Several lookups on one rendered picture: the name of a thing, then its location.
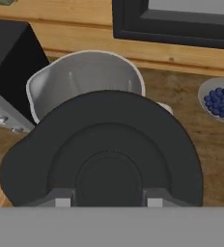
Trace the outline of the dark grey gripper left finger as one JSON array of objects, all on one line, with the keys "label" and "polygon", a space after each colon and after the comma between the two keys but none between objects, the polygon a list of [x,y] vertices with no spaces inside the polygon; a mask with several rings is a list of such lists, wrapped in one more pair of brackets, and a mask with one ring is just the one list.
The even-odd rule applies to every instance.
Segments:
[{"label": "dark grey gripper left finger", "polygon": [[54,188],[46,196],[27,204],[27,206],[71,207],[74,205],[74,196],[74,189]]}]

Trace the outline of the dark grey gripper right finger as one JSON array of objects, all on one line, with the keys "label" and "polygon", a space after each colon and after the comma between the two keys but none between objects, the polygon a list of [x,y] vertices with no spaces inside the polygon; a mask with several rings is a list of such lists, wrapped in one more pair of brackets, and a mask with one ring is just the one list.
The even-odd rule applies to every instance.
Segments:
[{"label": "dark grey gripper right finger", "polygon": [[148,188],[143,190],[143,203],[146,207],[190,206],[190,204],[174,198],[164,188]]}]

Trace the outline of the grey blender jug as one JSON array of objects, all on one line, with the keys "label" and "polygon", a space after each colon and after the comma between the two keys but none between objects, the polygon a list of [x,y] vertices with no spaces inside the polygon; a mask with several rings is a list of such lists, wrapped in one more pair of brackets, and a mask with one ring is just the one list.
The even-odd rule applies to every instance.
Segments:
[{"label": "grey blender jug", "polygon": [[170,123],[170,107],[146,97],[145,81],[128,59],[87,50],[66,55],[36,72],[26,92],[36,123],[57,119],[92,123]]}]

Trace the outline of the blueberries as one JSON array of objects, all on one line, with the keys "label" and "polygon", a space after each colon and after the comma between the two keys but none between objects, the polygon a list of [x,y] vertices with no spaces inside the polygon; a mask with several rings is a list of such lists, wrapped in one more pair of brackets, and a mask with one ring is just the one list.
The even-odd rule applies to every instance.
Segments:
[{"label": "blueberries", "polygon": [[207,110],[215,117],[224,119],[224,88],[217,87],[204,96]]}]

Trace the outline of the grey plate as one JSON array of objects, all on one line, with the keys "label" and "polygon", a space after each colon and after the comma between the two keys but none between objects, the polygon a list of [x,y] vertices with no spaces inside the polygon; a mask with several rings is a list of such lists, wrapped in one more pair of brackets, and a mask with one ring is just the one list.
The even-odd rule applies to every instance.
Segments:
[{"label": "grey plate", "polygon": [[198,91],[198,100],[204,111],[214,119],[223,122],[224,118],[220,118],[219,116],[214,116],[205,105],[204,97],[209,94],[211,90],[215,90],[216,88],[221,87],[224,88],[224,77],[213,77],[205,81],[199,88]]}]

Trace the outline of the black and grey appliance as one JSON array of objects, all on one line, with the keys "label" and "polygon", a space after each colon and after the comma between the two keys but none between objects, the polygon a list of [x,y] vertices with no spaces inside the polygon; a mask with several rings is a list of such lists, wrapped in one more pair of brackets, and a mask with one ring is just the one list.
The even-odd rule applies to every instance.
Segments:
[{"label": "black and grey appliance", "polygon": [[0,126],[21,132],[35,127],[26,84],[48,64],[28,22],[0,19]]}]

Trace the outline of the black window frame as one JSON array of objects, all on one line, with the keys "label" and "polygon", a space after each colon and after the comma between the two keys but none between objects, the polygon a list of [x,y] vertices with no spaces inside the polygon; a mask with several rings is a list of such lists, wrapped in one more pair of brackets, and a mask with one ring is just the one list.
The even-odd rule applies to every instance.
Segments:
[{"label": "black window frame", "polygon": [[113,37],[224,49],[224,14],[155,10],[150,0],[112,0]]}]

